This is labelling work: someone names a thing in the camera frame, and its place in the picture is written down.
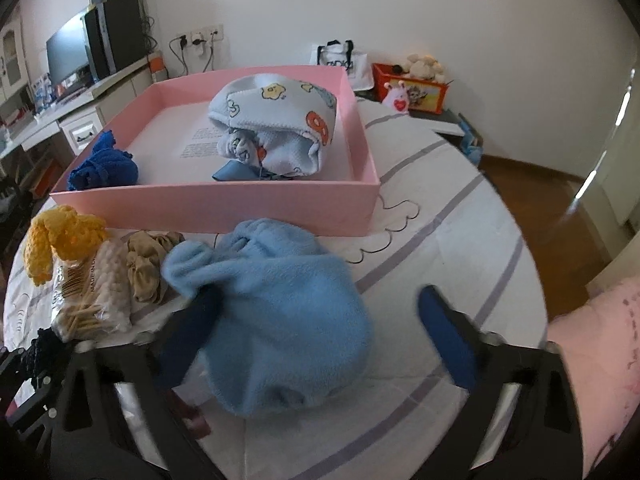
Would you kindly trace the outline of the pink floral sleeve forearm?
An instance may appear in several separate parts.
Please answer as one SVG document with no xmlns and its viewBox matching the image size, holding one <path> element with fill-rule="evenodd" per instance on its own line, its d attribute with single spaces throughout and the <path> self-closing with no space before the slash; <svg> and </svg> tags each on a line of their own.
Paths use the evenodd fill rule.
<svg viewBox="0 0 640 480">
<path fill-rule="evenodd" d="M 582 469 L 604 460 L 639 406 L 639 278 L 623 281 L 555 318 L 548 339 L 560 347 L 582 432 Z"/>
</svg>

